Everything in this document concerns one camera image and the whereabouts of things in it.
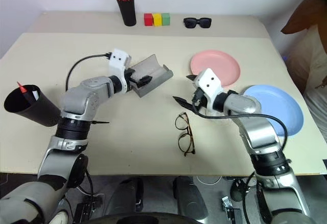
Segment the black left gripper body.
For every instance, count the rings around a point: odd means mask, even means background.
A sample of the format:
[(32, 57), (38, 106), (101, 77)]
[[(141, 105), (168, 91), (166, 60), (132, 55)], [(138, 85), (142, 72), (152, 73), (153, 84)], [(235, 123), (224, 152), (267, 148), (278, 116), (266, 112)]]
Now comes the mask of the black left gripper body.
[(135, 72), (134, 69), (128, 68), (124, 72), (124, 77), (127, 83), (127, 89), (132, 89), (133, 87), (139, 88), (139, 82), (132, 78), (132, 74)]

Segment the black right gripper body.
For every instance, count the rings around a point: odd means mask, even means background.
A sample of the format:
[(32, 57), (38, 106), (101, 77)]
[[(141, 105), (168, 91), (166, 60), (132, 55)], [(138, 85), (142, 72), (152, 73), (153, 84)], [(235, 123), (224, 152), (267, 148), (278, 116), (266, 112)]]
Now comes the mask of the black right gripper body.
[(197, 88), (194, 92), (194, 96), (192, 98), (192, 104), (197, 108), (206, 108), (207, 107), (207, 98), (205, 97), (205, 93), (201, 88)]

